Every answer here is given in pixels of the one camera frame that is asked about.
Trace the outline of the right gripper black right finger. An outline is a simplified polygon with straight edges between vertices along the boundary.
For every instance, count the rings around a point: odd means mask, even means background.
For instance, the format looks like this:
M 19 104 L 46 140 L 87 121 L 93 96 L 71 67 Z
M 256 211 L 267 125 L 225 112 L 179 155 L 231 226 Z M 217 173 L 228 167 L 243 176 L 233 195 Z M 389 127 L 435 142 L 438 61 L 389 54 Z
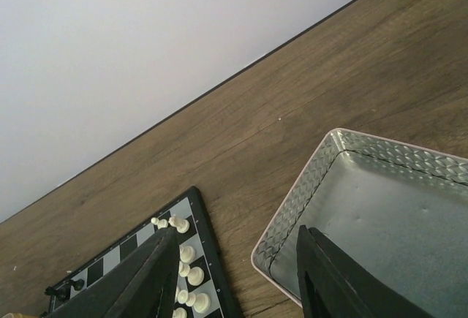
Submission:
M 300 226 L 298 283 L 305 317 L 430 317 L 384 285 L 317 228 Z

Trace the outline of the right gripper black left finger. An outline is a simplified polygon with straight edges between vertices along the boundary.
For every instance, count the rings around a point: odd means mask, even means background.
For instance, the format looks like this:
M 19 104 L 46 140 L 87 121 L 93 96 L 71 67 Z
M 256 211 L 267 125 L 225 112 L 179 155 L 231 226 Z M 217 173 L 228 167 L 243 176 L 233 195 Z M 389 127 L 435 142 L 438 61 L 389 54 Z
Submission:
M 156 231 L 108 274 L 49 317 L 171 317 L 179 245 L 172 227 Z

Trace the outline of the white chess queen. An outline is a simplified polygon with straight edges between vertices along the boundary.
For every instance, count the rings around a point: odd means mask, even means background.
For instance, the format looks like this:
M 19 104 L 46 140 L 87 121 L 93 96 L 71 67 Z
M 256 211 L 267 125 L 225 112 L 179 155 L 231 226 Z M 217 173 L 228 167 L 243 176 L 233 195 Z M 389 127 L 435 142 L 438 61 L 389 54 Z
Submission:
M 197 287 L 200 286 L 205 278 L 205 273 L 200 267 L 191 268 L 184 262 L 179 262 L 178 274 L 182 278 L 186 278 L 190 285 Z

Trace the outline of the black and silver chessboard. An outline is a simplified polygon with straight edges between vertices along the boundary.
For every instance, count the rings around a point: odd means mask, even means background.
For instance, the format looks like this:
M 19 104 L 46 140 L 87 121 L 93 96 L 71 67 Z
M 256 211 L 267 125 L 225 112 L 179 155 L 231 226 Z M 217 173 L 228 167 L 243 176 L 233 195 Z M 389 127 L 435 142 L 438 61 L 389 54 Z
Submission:
M 208 215 L 200 190 L 196 186 L 189 187 L 184 193 L 166 204 L 151 217 L 168 220 L 176 215 L 185 218 L 190 223 L 189 230 L 184 234 L 177 234 L 180 245 L 190 245 L 195 251 L 195 259 L 189 263 L 193 267 L 200 267 L 205 273 L 205 278 L 200 286 L 194 287 L 186 278 L 178 278 L 177 285 L 180 289 L 186 289 L 194 294 L 206 293 L 210 296 L 211 307 L 199 314 L 193 308 L 176 303 L 174 308 L 182 307 L 187 310 L 188 317 L 243 317 L 238 299 L 232 290 L 223 268 L 218 240 L 216 239 L 213 225 Z M 68 298 L 65 301 L 50 297 L 48 311 L 42 314 L 48 315 L 65 304 L 69 299 L 84 292 L 93 284 L 96 284 L 103 276 L 108 274 L 122 260 L 128 257 L 137 247 L 147 241 L 158 229 L 149 218 L 139 223 L 134 229 L 123 235 L 98 255 L 91 258 L 84 265 L 74 270 L 52 287 L 58 289 L 67 288 Z M 70 279 L 83 279 L 85 285 L 81 291 L 75 291 L 70 285 Z

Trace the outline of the white chess knight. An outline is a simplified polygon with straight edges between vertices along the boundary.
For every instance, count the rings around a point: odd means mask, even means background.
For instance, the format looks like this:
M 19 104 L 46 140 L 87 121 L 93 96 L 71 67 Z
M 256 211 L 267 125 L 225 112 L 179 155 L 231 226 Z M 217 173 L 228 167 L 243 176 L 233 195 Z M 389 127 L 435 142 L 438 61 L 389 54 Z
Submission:
M 190 228 L 190 223 L 187 219 L 173 215 L 169 218 L 168 223 L 171 227 L 176 228 L 178 233 L 184 234 Z

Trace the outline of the gold metal tin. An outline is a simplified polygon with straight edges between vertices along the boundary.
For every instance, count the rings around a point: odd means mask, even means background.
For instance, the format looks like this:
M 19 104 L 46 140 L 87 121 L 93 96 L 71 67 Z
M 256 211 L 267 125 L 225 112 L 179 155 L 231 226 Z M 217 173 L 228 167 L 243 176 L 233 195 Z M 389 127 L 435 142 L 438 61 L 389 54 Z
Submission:
M 37 318 L 36 316 L 29 316 L 21 313 L 9 312 L 2 316 L 1 318 Z

